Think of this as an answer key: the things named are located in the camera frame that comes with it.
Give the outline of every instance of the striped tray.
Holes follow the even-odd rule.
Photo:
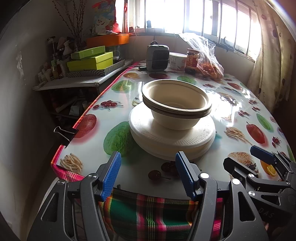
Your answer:
[[[110,74],[114,70],[117,70],[118,68],[124,66],[125,60],[119,61],[116,64],[113,64],[105,69],[98,69],[98,70],[83,70],[83,71],[74,71],[69,72],[68,77],[89,77],[89,76],[96,76],[96,77],[102,77],[107,74]]]

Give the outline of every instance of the fruit print tablecloth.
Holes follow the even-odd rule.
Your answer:
[[[123,190],[148,196],[189,199],[180,178],[161,170],[161,165],[166,161],[142,150],[130,133],[129,113],[142,101],[143,85],[155,79],[189,82],[205,90],[211,98],[213,105],[210,115],[215,123],[216,137],[207,153],[194,160],[203,172],[217,180],[229,181],[230,176],[223,168],[223,160],[229,156],[253,169],[260,178],[279,180],[272,166],[250,155],[252,145],[283,152],[295,161],[275,119],[235,77],[225,74],[224,79],[213,81],[169,67],[159,73],[141,72],[137,67],[130,67],[98,96],[78,120],[74,128],[78,128],[79,132],[71,143],[58,149],[52,160],[58,177],[68,181],[81,180],[83,176],[96,172],[117,150],[122,155],[122,165],[115,186],[120,184]],[[117,104],[101,105],[108,101]],[[83,162],[81,175],[60,166],[60,159],[70,153]],[[151,170],[159,170],[164,177],[171,179],[161,178],[153,182],[148,178]]]

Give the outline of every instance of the plastic bag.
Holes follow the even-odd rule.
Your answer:
[[[183,33],[180,34],[180,37],[186,41],[192,49],[199,52],[199,56],[196,58],[197,66],[191,67],[186,63],[186,72],[193,75],[201,74],[214,80],[223,78],[224,69],[216,59],[216,45],[214,43],[209,42],[206,38],[198,36],[195,33]]]
[[[102,0],[95,3],[92,8],[96,9],[92,27],[93,36],[121,32],[116,22],[115,0]]]

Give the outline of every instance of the orange box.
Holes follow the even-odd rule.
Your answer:
[[[129,34],[108,34],[86,39],[87,48],[116,46],[129,43]]]

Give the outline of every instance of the window frame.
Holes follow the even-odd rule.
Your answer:
[[[234,52],[240,56],[243,56],[245,58],[247,58],[248,60],[255,62],[255,60],[251,57],[248,56],[248,52],[249,52],[249,46],[250,46],[250,36],[251,36],[251,21],[252,21],[252,10],[254,12],[256,12],[256,10],[247,5],[246,3],[240,1],[240,0],[234,0],[235,1],[235,10],[236,10],[236,32],[235,32],[235,40],[234,43],[229,42],[226,40],[226,43],[229,44],[230,46],[233,47],[228,47],[224,44],[221,44],[221,28],[222,28],[222,6],[223,6],[223,0],[212,0],[213,2],[213,26],[212,26],[212,34],[205,34],[204,33],[204,22],[205,22],[205,0],[203,0],[203,10],[202,10],[202,31],[201,32],[197,32],[197,31],[193,31],[189,29],[189,6],[190,6],[190,1],[195,1],[195,0],[183,0],[184,1],[184,25],[183,25],[183,31],[182,33],[195,33],[199,36],[203,36],[207,39],[209,39],[210,41],[214,42],[216,44],[216,46],[220,47],[220,48],[224,48],[228,51]],[[137,28],[135,29],[136,33],[130,33],[130,35],[137,35],[137,36],[143,36],[143,35],[156,35],[156,36],[176,36],[176,34],[171,34],[171,33],[166,33],[165,32],[165,28],[163,28],[163,32],[159,32],[159,29],[157,30],[157,32],[154,31],[147,31],[146,28],[146,0],[143,0],[144,2],[144,28]],[[218,34],[218,11],[219,11],[219,3],[220,3],[220,29],[219,29],[219,36],[217,36]],[[236,44],[236,40],[237,40],[237,23],[238,23],[238,3],[244,5],[245,7],[247,7],[249,9],[249,18],[250,18],[250,29],[249,29],[249,40],[248,40],[248,47],[243,48],[239,45]]]

